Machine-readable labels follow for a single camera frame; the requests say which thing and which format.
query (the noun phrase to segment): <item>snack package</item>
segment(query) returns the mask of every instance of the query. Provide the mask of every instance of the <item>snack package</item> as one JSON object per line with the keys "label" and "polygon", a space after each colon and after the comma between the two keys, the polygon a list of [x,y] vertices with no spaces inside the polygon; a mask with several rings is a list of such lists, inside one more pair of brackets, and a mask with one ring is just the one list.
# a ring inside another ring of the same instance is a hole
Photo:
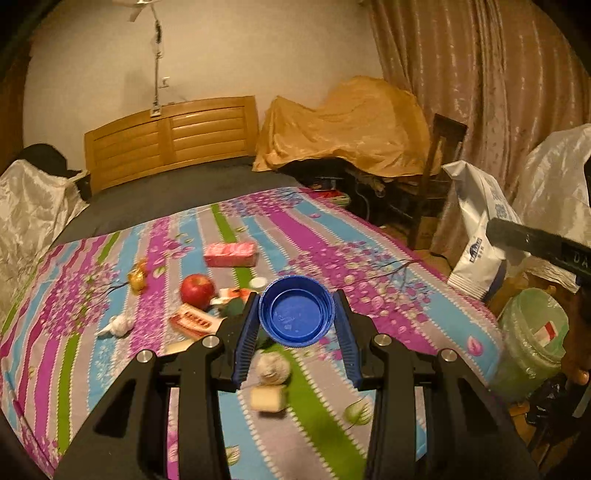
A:
{"label": "snack package", "polygon": [[255,242],[210,244],[203,259],[208,267],[254,267],[258,259]]}
{"label": "snack package", "polygon": [[522,223],[494,177],[462,160],[442,168],[454,181],[462,218],[470,237],[447,283],[482,300],[493,284],[501,286],[507,263],[518,265],[528,255],[513,248],[493,247],[486,237],[488,221],[497,217]]}
{"label": "snack package", "polygon": [[200,340],[207,335],[214,335],[222,320],[188,303],[183,303],[168,319],[173,329],[194,340]]}

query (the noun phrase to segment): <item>curtain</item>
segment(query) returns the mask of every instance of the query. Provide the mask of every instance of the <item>curtain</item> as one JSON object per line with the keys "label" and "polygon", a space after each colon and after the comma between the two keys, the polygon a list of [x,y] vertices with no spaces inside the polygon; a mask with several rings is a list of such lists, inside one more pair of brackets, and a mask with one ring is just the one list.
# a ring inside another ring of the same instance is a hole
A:
{"label": "curtain", "polygon": [[[527,154],[550,133],[591,121],[590,78],[530,0],[370,0],[384,78],[416,95],[431,125],[468,125],[466,160],[513,201]],[[452,189],[431,250],[455,264],[466,243]]]}

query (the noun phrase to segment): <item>soap bar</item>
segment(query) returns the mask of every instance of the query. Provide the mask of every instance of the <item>soap bar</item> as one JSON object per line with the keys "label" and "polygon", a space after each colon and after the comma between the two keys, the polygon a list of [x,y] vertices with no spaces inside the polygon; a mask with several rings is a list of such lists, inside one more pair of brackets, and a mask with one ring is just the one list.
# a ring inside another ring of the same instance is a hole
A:
{"label": "soap bar", "polygon": [[203,259],[208,267],[254,267],[258,259],[255,242],[209,244]]}
{"label": "soap bar", "polygon": [[172,355],[173,353],[184,352],[195,340],[189,338],[187,340],[181,340],[180,342],[174,342],[164,347],[164,355]]}
{"label": "soap bar", "polygon": [[256,411],[277,413],[287,405],[285,385],[263,385],[252,387],[251,408]]}

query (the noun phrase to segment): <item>blue bottle cap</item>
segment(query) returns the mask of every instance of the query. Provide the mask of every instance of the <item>blue bottle cap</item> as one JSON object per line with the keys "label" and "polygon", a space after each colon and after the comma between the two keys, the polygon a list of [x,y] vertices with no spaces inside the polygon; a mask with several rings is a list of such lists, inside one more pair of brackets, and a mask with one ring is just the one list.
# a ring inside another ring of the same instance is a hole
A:
{"label": "blue bottle cap", "polygon": [[263,292],[259,318],[276,342],[304,347],[326,335],[335,319],[335,302],[313,278],[288,275],[275,280]]}

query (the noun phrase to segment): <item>chair backrest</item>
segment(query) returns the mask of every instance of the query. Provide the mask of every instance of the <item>chair backrest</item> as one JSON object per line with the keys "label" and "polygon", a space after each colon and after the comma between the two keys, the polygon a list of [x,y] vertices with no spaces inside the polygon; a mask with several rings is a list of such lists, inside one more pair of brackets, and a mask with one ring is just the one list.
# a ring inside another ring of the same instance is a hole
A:
{"label": "chair backrest", "polygon": [[459,158],[462,143],[468,130],[467,125],[456,122],[451,118],[435,114],[433,119],[433,140],[427,157],[427,164],[421,176],[419,183],[419,195],[426,195],[429,188],[429,182],[436,180],[438,182],[451,183],[451,179],[443,170],[435,177],[431,178],[431,171],[438,152],[440,152],[441,165],[451,163]]}

